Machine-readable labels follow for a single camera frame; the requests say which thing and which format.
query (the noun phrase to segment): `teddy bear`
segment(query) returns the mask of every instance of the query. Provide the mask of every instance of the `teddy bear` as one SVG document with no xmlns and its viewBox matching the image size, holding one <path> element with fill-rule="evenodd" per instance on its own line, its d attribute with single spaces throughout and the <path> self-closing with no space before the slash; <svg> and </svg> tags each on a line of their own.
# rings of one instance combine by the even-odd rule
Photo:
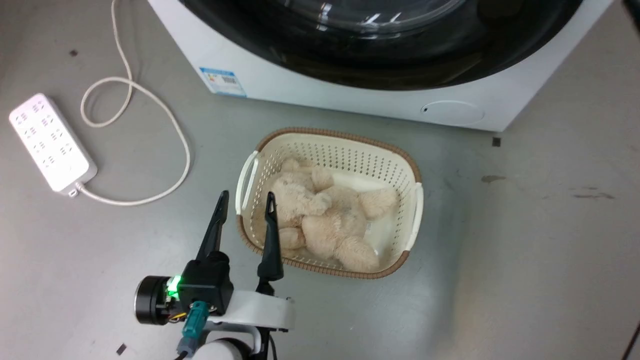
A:
<svg viewBox="0 0 640 360">
<path fill-rule="evenodd" d="M 284 254 L 306 247 L 320 258 L 339 260 L 347 270 L 379 270 L 378 255 L 364 242 L 364 234 L 368 220 L 382 217 L 397 205 L 394 189 L 360 193 L 335 185 L 325 168 L 301 167 L 288 159 L 273 193 Z"/>
</svg>

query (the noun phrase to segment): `gray floor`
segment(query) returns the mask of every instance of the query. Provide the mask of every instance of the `gray floor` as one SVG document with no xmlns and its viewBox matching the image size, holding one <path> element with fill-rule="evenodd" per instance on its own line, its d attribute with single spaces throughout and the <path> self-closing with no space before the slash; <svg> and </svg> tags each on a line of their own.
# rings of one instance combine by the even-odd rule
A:
<svg viewBox="0 0 640 360">
<path fill-rule="evenodd" d="M 109 1 L 0 4 L 0 113 L 50 95 L 92 153 L 96 192 L 123 199 L 172 184 L 182 149 L 163 112 L 136 94 L 113 126 L 79 116 L 86 87 L 124 75 Z M 254 145 L 285 126 L 396 144 L 418 162 L 427 197 L 408 262 L 378 281 L 287 267 L 296 299 L 281 359 L 619 359 L 640 319 L 640 39 L 617 4 L 519 119 L 492 134 L 211 95 L 143 0 L 118 10 L 136 79 L 184 124 L 195 161 L 174 194 L 113 208 L 52 193 L 0 121 L 0 332 L 3 359 L 171 359 L 177 326 L 136 323 L 145 275 L 177 274 L 195 254 L 220 191 Z M 69 52 L 77 51 L 72 57 Z M 92 107 L 106 120 L 124 87 Z M 483 176 L 507 179 L 486 184 Z M 222 250 L 237 288 L 258 256 L 235 225 Z"/>
</svg>

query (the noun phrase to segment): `green led light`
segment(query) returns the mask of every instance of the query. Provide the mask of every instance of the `green led light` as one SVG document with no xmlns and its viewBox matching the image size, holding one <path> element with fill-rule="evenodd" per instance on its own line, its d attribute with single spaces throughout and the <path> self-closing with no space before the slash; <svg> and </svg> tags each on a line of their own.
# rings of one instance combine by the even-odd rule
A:
<svg viewBox="0 0 640 360">
<path fill-rule="evenodd" d="M 166 283 L 166 292 L 169 296 L 178 298 L 178 284 L 182 280 L 182 276 L 176 275 L 169 279 Z"/>
</svg>

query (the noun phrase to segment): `teal connector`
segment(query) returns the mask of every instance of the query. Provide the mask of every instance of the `teal connector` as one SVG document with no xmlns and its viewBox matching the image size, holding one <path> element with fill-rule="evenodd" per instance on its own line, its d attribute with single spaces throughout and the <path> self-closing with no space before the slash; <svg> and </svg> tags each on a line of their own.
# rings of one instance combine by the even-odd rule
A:
<svg viewBox="0 0 640 360">
<path fill-rule="evenodd" d="M 187 320 L 182 328 L 182 336 L 198 339 L 209 317 L 209 305 L 204 301 L 196 301 L 189 310 Z"/>
</svg>

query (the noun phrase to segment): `basket handle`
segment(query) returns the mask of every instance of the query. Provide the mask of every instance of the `basket handle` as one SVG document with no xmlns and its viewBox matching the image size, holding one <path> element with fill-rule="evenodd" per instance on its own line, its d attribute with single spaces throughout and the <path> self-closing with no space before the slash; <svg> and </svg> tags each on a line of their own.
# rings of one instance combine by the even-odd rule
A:
<svg viewBox="0 0 640 360">
<path fill-rule="evenodd" d="M 236 188 L 236 214 L 237 215 L 242 214 L 242 210 L 246 209 L 246 205 L 249 202 L 248 190 L 251 189 L 251 187 L 253 186 L 255 173 L 258 170 L 259 154 L 260 152 L 258 150 L 252 152 L 251 155 L 249 155 L 249 157 L 244 162 L 244 165 L 242 166 L 242 171 L 240 171 L 240 178 L 238 179 L 238 186 Z M 252 168 L 251 176 L 249 177 L 249 179 L 247 179 L 249 168 Z"/>
<path fill-rule="evenodd" d="M 415 183 L 415 213 L 413 214 L 413 225 L 411 226 L 411 235 L 409 241 L 406 243 L 405 250 L 409 251 L 415 243 L 416 237 L 418 237 L 418 230 L 420 229 L 420 223 L 422 222 L 422 211 L 424 210 L 424 191 L 422 190 L 422 183 Z"/>
</svg>

